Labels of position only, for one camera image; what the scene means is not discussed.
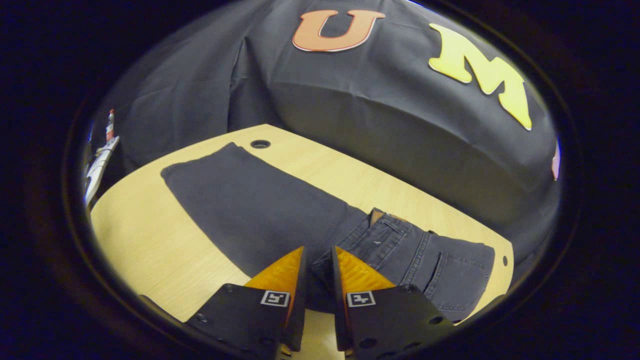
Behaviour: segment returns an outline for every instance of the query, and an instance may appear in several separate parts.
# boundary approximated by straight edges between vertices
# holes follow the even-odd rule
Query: jeans
[[[484,293],[495,256],[391,214],[366,214],[230,143],[161,172],[194,222],[253,277],[300,246],[308,250],[307,307],[333,312],[330,249],[339,246],[394,284],[414,284],[450,321]]]

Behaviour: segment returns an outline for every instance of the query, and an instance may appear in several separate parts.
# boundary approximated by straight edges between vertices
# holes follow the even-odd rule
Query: yellow letter m
[[[429,66],[462,83],[470,83],[471,74],[465,70],[466,58],[485,94],[492,94],[504,82],[504,92],[498,95],[500,104],[526,130],[531,130],[529,106],[522,76],[500,58],[488,61],[471,41],[457,32],[436,24],[430,24],[430,26],[440,32],[442,50],[439,58],[429,59]]]

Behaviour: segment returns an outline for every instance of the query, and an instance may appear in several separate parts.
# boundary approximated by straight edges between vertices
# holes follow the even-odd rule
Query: jeans pocket
[[[484,294],[489,273],[483,264],[441,251],[424,294],[450,321],[462,320]]]

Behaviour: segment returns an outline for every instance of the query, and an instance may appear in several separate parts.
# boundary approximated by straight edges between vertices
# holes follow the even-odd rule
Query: orange letter u
[[[364,43],[376,19],[382,19],[385,14],[369,10],[350,10],[347,14],[353,16],[347,32],[339,37],[327,38],[320,35],[329,17],[337,15],[335,10],[319,10],[308,12],[300,17],[302,22],[293,35],[293,44],[304,51],[343,51],[352,49]]]

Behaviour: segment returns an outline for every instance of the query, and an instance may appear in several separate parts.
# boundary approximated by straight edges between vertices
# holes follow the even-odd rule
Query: light wood tabletop
[[[271,146],[254,149],[254,140]],[[282,129],[260,125],[185,147],[121,179],[91,212],[100,249],[120,277],[140,295],[186,321],[223,284],[249,277],[223,255],[187,215],[160,172],[234,142],[288,174],[322,189],[365,213],[372,208],[396,215],[423,230],[483,243],[495,249],[495,263],[474,314],[505,294],[513,275],[511,243],[483,224],[372,166]],[[297,359],[343,359],[336,350],[333,315],[307,310],[302,352]]]

